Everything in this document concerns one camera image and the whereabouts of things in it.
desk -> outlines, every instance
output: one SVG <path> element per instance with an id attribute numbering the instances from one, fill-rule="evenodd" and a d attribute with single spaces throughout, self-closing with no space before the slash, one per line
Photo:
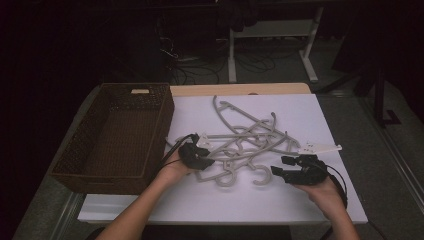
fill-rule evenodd
<path id="1" fill-rule="evenodd" d="M 176 86 L 171 90 L 175 101 L 173 122 L 168 135 L 171 141 L 182 133 L 223 133 L 225 126 L 219 123 L 217 116 L 209 113 L 212 107 L 211 95 L 216 94 L 219 95 L 218 100 L 231 102 L 261 119 L 270 117 L 271 111 L 275 112 L 277 129 L 288 131 L 302 145 L 308 140 L 334 144 L 318 101 L 315 95 L 310 94 L 306 84 Z M 232 91 L 235 91 L 233 96 L 228 96 Z M 252 92 L 262 95 L 243 95 Z M 239 121 L 239 118 L 229 117 L 229 120 Z M 258 161 L 261 164 L 282 167 L 279 159 L 281 155 L 266 153 L 260 156 Z M 346 180 L 348 212 L 353 222 L 366 223 L 367 217 L 338 152 L 318 156 L 335 167 Z M 304 192 L 285 184 L 277 177 L 268 185 L 253 185 L 252 180 L 260 177 L 260 173 L 252 174 L 252 171 L 242 169 L 234 186 L 222 188 L 215 182 L 198 183 L 194 175 L 187 176 L 163 195 L 149 222 L 165 225 L 291 225 L 327 221 Z M 136 196 L 127 195 L 88 194 L 78 219 L 90 223 L 110 222 L 135 198 Z"/>

hand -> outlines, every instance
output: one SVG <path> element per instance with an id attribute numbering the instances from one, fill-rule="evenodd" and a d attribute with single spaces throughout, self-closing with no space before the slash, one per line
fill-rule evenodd
<path id="1" fill-rule="evenodd" d="M 177 149 L 164 163 L 164 167 L 156 175 L 154 181 L 161 181 L 162 183 L 171 186 L 179 182 L 182 177 L 193 171 L 193 169 L 190 169 L 184 165 Z"/>
<path id="2" fill-rule="evenodd" d="M 329 220 L 333 220 L 340 213 L 346 211 L 343 201 L 337 191 L 337 187 L 329 177 L 322 183 L 314 186 L 293 186 L 308 193 L 309 199 L 321 209 L 325 217 Z"/>

wicker basket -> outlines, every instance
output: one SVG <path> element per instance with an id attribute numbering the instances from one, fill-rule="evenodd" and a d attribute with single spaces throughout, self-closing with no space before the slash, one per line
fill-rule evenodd
<path id="1" fill-rule="evenodd" d="M 140 194 L 173 112 L 168 84 L 103 84 L 50 175 L 74 192 Z"/>

person's right hand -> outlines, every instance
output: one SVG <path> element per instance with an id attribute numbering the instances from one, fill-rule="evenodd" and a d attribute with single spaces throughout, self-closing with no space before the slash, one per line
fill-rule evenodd
<path id="1" fill-rule="evenodd" d="M 325 217 L 329 220 L 333 220 L 341 212 L 346 211 L 337 187 L 331 181 L 330 177 L 327 177 L 322 183 L 313 186 L 293 186 L 308 193 L 309 199 L 321 209 Z"/>

dark background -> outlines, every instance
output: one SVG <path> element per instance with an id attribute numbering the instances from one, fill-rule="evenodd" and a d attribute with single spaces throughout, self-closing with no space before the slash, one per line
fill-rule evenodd
<path id="1" fill-rule="evenodd" d="M 96 85 L 169 79 L 168 59 L 159 51 L 157 12 L 105 15 L 80 11 L 82 4 L 107 7 L 111 2 L 1 2 L 0 224 L 5 238 L 13 236 L 74 114 Z M 144 4 L 118 2 L 121 7 Z M 422 9 L 420 1 L 327 8 L 319 29 L 320 36 L 341 37 L 355 20 L 335 68 L 350 72 L 367 61 L 377 62 L 421 119 Z M 181 42 L 198 42 L 193 39 L 202 34 L 216 37 L 215 13 L 208 14 L 202 24 L 211 26 L 211 31 L 201 31 L 201 22 L 186 26 L 180 19 L 168 33 L 184 39 Z M 168 22 L 179 19 L 173 14 L 165 18 Z M 197 28 L 192 37 L 178 35 Z M 202 51 L 214 42 L 205 39 L 196 46 Z"/>

